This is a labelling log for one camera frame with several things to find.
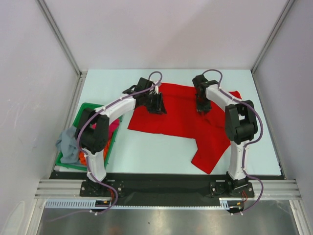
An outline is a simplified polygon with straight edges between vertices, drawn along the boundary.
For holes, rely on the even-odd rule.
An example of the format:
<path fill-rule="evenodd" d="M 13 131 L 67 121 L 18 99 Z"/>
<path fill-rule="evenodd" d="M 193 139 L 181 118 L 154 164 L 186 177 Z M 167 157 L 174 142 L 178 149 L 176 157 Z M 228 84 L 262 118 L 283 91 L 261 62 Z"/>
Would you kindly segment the red t shirt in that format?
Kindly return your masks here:
<path fill-rule="evenodd" d="M 193 87 L 163 83 L 159 90 L 167 113 L 150 114 L 140 106 L 135 109 L 128 129 L 195 139 L 198 149 L 191 163 L 207 174 L 212 173 L 230 146 L 224 130 L 225 112 L 215 103 L 207 114 L 197 112 Z"/>

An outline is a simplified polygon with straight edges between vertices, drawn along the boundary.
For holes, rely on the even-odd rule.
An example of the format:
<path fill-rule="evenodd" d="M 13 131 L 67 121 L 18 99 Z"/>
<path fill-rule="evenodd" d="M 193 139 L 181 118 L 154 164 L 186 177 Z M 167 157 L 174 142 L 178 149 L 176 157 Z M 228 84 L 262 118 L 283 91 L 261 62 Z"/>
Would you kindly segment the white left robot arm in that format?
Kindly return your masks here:
<path fill-rule="evenodd" d="M 114 194 L 118 191 L 105 181 L 107 176 L 103 152 L 109 140 L 110 125 L 138 107 L 145 107 L 151 114 L 166 114 L 163 94 L 158 90 L 161 80 L 140 78 L 136 85 L 124 90 L 121 96 L 96 109 L 85 108 L 76 129 L 75 139 L 84 153 L 87 165 L 87 177 L 92 181 L 90 190 L 97 196 L 104 195 L 107 190 Z"/>

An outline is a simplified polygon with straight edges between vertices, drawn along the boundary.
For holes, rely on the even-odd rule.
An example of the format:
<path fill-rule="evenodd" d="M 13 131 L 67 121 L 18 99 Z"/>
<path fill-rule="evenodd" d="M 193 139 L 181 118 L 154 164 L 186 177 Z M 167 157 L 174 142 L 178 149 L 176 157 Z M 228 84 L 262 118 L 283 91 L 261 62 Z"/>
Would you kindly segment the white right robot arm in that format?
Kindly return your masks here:
<path fill-rule="evenodd" d="M 258 132 L 254 104 L 250 100 L 243 101 L 223 91 L 218 81 L 209 81 L 204 74 L 195 76 L 192 82 L 196 89 L 197 112 L 207 114 L 212 110 L 211 102 L 217 104 L 224 110 L 225 133 L 230 140 L 230 165 L 225 182 L 213 183 L 210 186 L 211 194 L 240 197 L 243 191 L 249 188 L 246 154 L 254 135 Z"/>

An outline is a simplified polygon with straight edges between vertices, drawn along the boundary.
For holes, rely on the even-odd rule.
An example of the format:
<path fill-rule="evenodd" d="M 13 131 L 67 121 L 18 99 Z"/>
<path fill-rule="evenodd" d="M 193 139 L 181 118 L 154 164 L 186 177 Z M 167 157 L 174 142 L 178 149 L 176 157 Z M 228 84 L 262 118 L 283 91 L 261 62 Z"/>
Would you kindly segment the magenta t shirt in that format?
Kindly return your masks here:
<path fill-rule="evenodd" d="M 110 125 L 109 125 L 109 135 L 112 136 L 113 133 L 116 131 L 116 129 L 119 127 L 120 125 L 120 119 L 116 119 L 115 121 L 113 121 Z"/>

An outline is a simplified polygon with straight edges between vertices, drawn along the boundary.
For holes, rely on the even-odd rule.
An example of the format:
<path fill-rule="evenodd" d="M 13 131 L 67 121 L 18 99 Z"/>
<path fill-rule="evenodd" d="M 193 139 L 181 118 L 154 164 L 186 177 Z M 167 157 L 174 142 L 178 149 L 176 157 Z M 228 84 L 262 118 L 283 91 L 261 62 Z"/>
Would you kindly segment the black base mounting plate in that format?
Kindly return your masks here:
<path fill-rule="evenodd" d="M 108 199 L 114 192 L 87 178 L 84 173 L 52 172 L 50 179 L 85 180 L 80 197 Z M 249 181 L 247 190 L 240 197 L 212 196 L 210 186 L 225 182 L 224 175 L 134 174 L 110 173 L 103 180 L 118 191 L 118 206 L 141 207 L 205 207 L 215 206 L 220 198 L 245 201 L 253 199 L 261 183 Z"/>

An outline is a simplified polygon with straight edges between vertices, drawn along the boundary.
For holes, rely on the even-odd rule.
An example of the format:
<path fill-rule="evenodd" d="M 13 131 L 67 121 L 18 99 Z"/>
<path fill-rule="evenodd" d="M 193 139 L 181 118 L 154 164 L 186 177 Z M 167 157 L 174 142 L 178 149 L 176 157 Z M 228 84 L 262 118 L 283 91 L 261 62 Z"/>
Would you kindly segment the orange t shirt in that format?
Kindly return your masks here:
<path fill-rule="evenodd" d="M 109 151 L 109 148 L 110 148 L 110 145 L 111 145 L 111 140 L 109 140 L 103 150 L 103 159 L 104 159 L 104 163 L 106 162 L 106 158 L 107 158 L 107 154 L 108 154 L 108 151 Z M 81 162 L 82 165 L 87 165 L 87 162 L 86 162 L 86 158 L 85 158 L 85 154 L 81 151 L 79 153 L 79 160 Z"/>

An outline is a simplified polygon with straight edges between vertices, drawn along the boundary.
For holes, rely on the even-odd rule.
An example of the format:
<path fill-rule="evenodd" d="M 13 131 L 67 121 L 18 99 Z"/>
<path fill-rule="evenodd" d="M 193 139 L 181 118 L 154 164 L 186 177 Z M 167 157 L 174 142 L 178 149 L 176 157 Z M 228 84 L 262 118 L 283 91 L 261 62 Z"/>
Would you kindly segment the grey blue t shirt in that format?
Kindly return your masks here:
<path fill-rule="evenodd" d="M 76 164 L 79 161 L 79 147 L 75 139 L 76 127 L 71 126 L 59 135 L 55 146 L 62 153 L 62 164 Z"/>

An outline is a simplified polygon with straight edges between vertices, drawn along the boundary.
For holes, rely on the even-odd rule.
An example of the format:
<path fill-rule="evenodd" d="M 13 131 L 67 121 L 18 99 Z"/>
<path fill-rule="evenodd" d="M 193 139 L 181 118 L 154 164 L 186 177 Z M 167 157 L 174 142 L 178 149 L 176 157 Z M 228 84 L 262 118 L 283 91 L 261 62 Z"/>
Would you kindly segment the left aluminium corner post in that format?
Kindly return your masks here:
<path fill-rule="evenodd" d="M 75 74 L 81 78 L 81 77 L 85 77 L 87 75 L 86 71 L 82 71 L 79 66 L 78 63 L 76 62 L 56 20 L 54 19 L 47 3 L 45 0 L 35 0 L 36 4 L 38 5 L 39 9 L 42 12 L 43 17 L 45 18 L 47 24 L 49 25 L 53 35 L 55 36 L 59 46 L 61 47 L 63 53 L 65 54 L 65 57 L 67 58 L 70 66 L 72 67 L 72 69 L 74 70 Z"/>

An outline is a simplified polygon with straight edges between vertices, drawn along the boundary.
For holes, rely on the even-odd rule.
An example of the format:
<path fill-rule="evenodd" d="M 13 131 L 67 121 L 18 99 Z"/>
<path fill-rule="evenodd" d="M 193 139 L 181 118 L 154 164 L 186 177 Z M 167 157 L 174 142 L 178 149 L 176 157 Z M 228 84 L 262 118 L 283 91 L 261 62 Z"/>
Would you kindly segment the aluminium corner post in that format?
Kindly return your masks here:
<path fill-rule="evenodd" d="M 43 17 L 45 18 L 47 24 L 49 25 L 53 35 L 55 36 L 59 46 L 61 47 L 63 53 L 65 54 L 65 57 L 67 58 L 70 66 L 72 67 L 72 69 L 74 70 L 75 74 L 81 78 L 81 77 L 85 77 L 87 75 L 86 71 L 82 71 L 79 66 L 78 63 L 76 62 L 56 20 L 54 19 L 47 3 L 45 0 L 35 0 L 36 4 L 38 5 L 39 9 L 42 12 Z"/>
<path fill-rule="evenodd" d="M 294 7 L 296 0 L 287 0 L 281 13 L 279 14 L 272 30 L 270 31 L 269 36 L 267 37 L 260 53 L 258 54 L 253 66 L 251 67 L 251 74 L 254 75 L 257 71 L 259 65 L 263 61 L 264 57 L 266 56 L 268 50 L 270 49 L 272 43 L 274 42 L 276 36 L 278 35 L 281 27 L 283 26 L 285 20 L 287 19 L 289 13 L 291 12 L 292 8 Z"/>

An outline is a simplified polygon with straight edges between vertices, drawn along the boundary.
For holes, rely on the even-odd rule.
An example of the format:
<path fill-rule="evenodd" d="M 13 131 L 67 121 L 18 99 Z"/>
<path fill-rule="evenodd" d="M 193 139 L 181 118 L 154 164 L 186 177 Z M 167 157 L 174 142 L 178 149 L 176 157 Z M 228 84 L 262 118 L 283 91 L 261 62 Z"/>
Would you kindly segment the aluminium frame rail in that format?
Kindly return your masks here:
<path fill-rule="evenodd" d="M 35 198 L 79 198 L 85 180 L 40 180 Z M 262 200 L 301 200 L 295 180 L 263 180 Z"/>

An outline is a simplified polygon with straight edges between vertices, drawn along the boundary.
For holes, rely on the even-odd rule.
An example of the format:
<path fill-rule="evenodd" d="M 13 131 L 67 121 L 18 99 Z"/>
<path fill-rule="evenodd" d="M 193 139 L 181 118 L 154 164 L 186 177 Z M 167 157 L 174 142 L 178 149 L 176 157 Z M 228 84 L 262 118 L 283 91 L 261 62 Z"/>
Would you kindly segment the right aluminium corner post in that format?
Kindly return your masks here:
<path fill-rule="evenodd" d="M 294 7 L 296 0 L 287 0 L 281 13 L 279 14 L 272 30 L 270 31 L 269 36 L 267 37 L 260 53 L 258 54 L 253 66 L 251 67 L 251 74 L 254 75 L 257 71 L 259 65 L 263 61 L 264 57 L 266 56 L 268 50 L 270 49 L 272 43 L 274 42 L 276 36 L 278 35 L 281 27 L 283 26 L 285 20 L 287 19 L 289 13 L 291 12 L 292 8 Z"/>

